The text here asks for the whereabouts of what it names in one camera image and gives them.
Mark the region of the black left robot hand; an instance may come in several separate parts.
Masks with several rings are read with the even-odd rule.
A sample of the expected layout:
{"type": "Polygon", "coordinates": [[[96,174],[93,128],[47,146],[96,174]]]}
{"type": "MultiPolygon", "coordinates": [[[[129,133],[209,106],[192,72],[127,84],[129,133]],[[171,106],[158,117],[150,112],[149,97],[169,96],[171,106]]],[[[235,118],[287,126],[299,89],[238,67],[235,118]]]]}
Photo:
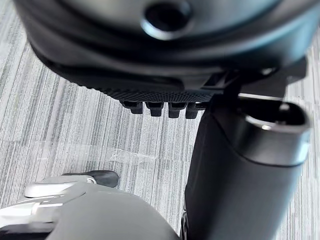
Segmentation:
{"type": "Polygon", "coordinates": [[[312,124],[283,100],[306,76],[317,0],[16,0],[35,55],[131,113],[203,111],[180,234],[111,171],[28,186],[38,206],[8,235],[48,240],[270,240],[309,150],[312,124]]]}

